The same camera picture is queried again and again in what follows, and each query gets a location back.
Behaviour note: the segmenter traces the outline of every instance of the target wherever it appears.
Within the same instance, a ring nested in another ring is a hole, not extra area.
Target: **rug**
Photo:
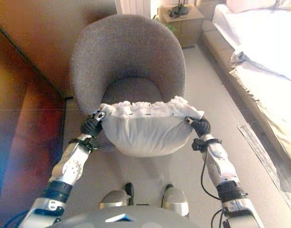
[[[291,208],[291,170],[272,147],[257,121],[238,126],[238,129],[252,147],[275,186]]]

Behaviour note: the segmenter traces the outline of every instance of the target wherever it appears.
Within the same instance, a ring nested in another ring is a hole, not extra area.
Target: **bed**
[[[200,11],[208,9],[205,3]],[[234,13],[217,4],[205,17],[202,42],[280,156],[291,162],[291,10]]]

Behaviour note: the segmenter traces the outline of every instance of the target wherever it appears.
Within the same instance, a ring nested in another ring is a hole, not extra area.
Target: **black cable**
[[[222,210],[223,210],[223,209],[218,210],[218,211],[217,211],[217,212],[212,216],[212,219],[211,219],[211,228],[213,228],[213,221],[214,221],[215,216],[216,216],[218,213],[220,213]]]
[[[221,200],[220,198],[210,194],[205,188],[204,188],[204,184],[203,184],[203,177],[204,177],[204,168],[206,166],[206,163],[207,163],[207,157],[208,157],[208,152],[206,152],[206,157],[204,159],[204,165],[203,165],[203,170],[202,170],[202,174],[201,174],[201,186],[203,188],[203,190],[205,191],[205,193],[207,193],[209,196],[211,196],[212,198],[214,199],[217,199],[217,200]]]
[[[27,212],[28,212],[28,210],[13,216],[11,219],[8,220],[8,222],[3,226],[3,228],[7,228],[14,220],[16,220],[18,217],[20,217],[22,215],[27,214]]]
[[[218,226],[218,228],[222,227],[222,220],[223,220],[223,211],[221,213],[221,217],[220,217],[220,225]]]

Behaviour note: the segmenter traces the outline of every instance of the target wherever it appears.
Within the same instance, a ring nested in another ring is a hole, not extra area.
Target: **nightstand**
[[[161,23],[172,25],[176,31],[174,35],[179,40],[182,47],[191,46],[197,43],[201,28],[203,25],[204,16],[194,5],[186,5],[190,8],[187,15],[171,18],[169,12],[172,7],[161,6],[158,9],[158,18]]]

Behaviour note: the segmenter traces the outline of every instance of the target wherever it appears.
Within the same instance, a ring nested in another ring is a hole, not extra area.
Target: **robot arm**
[[[95,137],[101,131],[104,112],[91,115],[81,126],[81,135],[69,142],[61,160],[52,170],[45,190],[37,198],[19,228],[44,228],[60,221],[70,191],[81,177],[89,154],[97,149]]]
[[[196,131],[199,139],[194,139],[193,150],[205,154],[205,162],[211,181],[217,189],[222,203],[225,228],[264,228],[252,202],[241,188],[235,167],[228,160],[221,142],[210,134],[210,124],[206,119],[196,121],[186,118]]]

